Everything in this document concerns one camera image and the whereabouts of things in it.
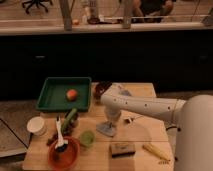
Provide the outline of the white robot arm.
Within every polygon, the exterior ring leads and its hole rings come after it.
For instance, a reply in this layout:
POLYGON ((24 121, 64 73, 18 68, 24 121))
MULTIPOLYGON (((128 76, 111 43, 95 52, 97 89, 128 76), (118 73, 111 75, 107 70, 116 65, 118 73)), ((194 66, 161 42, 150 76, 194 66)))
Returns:
POLYGON ((213 96, 185 101, 105 93, 101 102, 107 114, 126 110, 176 124, 174 171, 213 171, 213 96))

